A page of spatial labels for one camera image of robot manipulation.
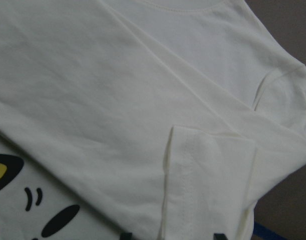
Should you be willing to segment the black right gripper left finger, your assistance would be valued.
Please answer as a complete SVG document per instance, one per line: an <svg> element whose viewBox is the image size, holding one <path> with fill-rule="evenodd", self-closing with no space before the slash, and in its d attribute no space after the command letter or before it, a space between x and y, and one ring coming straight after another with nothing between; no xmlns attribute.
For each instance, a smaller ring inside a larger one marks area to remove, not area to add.
<svg viewBox="0 0 306 240"><path fill-rule="evenodd" d="M132 240L132 233L131 232L123 232L119 236L119 240Z"/></svg>

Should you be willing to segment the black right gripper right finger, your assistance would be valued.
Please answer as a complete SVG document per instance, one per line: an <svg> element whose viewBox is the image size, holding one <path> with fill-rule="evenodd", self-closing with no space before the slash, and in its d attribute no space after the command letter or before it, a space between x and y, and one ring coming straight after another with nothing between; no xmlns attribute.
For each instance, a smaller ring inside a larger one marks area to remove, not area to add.
<svg viewBox="0 0 306 240"><path fill-rule="evenodd" d="M213 233L213 239L214 240L229 240L229 238L226 235L226 232L220 229L217 229Z"/></svg>

